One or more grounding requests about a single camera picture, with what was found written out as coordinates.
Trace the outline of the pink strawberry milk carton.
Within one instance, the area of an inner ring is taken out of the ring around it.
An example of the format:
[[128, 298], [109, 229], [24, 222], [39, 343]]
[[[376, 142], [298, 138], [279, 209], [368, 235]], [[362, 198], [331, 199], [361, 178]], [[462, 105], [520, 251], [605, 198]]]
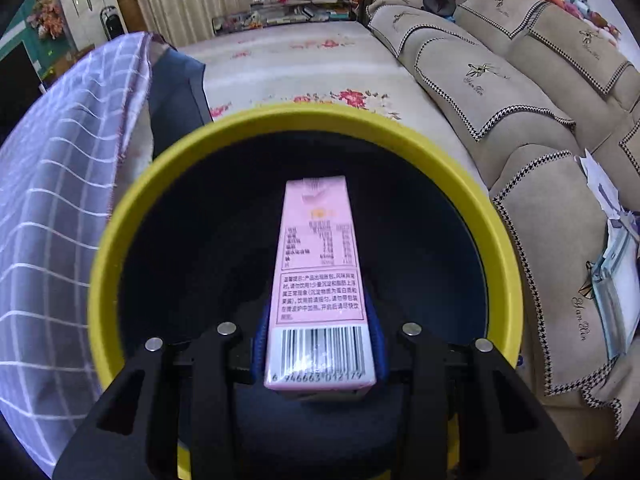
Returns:
[[359, 391], [376, 382], [346, 180], [285, 185], [264, 385]]

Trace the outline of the yellow rimmed trash bin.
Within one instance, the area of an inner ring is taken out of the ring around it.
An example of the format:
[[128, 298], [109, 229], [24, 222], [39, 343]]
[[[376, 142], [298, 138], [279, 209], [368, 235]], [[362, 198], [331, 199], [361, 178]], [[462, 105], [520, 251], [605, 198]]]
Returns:
[[494, 206], [375, 114], [268, 106], [152, 163], [93, 263], [60, 479], [499, 479], [522, 331]]

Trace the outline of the papers on sofa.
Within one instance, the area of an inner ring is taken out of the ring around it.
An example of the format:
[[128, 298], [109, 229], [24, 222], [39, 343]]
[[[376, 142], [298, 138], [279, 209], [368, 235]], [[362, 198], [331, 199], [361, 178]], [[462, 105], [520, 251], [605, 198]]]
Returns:
[[608, 357], [627, 353], [639, 327], [639, 228], [620, 192], [590, 153], [579, 159], [587, 186], [606, 215], [606, 243], [591, 268]]

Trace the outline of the blue checkered tablecloth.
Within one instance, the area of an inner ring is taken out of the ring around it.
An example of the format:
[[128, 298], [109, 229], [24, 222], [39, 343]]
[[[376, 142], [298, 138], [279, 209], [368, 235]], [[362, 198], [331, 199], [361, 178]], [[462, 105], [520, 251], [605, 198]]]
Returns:
[[152, 80], [148, 32], [90, 52], [1, 149], [1, 413], [43, 474], [98, 400], [90, 273]]

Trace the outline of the beige sofa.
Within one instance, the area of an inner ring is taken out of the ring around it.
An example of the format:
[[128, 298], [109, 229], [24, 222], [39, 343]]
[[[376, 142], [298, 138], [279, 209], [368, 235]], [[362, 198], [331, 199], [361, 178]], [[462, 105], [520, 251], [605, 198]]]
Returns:
[[518, 256], [521, 376], [572, 451], [603, 453], [639, 403], [639, 336], [608, 348], [623, 261], [586, 163], [639, 207], [639, 74], [603, 32], [544, 0], [362, 0], [363, 21], [412, 73], [472, 158]]

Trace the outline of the floral bed mat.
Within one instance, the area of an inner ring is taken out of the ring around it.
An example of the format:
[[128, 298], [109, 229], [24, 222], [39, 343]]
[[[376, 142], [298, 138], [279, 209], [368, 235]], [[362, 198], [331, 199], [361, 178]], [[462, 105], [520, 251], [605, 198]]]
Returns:
[[214, 122], [278, 108], [340, 108], [382, 117], [424, 136], [480, 192], [488, 192], [444, 113], [395, 55], [357, 22], [255, 29], [180, 51], [205, 67], [203, 86]]

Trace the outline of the large black television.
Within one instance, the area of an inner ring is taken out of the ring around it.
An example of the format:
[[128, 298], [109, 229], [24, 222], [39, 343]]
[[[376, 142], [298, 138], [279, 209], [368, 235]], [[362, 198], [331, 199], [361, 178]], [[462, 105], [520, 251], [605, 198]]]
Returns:
[[22, 42], [2, 58], [0, 70], [0, 127], [7, 136], [41, 96], [41, 80]]

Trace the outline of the black tower fan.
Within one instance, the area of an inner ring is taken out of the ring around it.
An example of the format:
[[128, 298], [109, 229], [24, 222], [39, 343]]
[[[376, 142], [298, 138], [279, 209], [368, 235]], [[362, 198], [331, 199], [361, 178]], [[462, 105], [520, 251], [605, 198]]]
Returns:
[[114, 6], [104, 6], [100, 11], [100, 21], [107, 41], [111, 41], [125, 33], [125, 27]]

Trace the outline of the artificial flower bouquet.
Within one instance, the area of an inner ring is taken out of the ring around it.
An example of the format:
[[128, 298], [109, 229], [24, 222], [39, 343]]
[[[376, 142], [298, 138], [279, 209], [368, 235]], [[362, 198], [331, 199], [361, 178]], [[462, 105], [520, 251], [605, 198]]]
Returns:
[[58, 0], [35, 0], [26, 18], [40, 40], [58, 40], [64, 36], [64, 21]]

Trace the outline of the low toy shelf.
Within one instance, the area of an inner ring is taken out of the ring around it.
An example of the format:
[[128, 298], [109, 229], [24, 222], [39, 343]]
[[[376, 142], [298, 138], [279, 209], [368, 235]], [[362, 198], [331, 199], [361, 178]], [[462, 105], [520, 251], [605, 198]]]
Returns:
[[355, 21], [358, 0], [256, 2], [248, 10], [212, 18], [215, 36], [293, 24]]

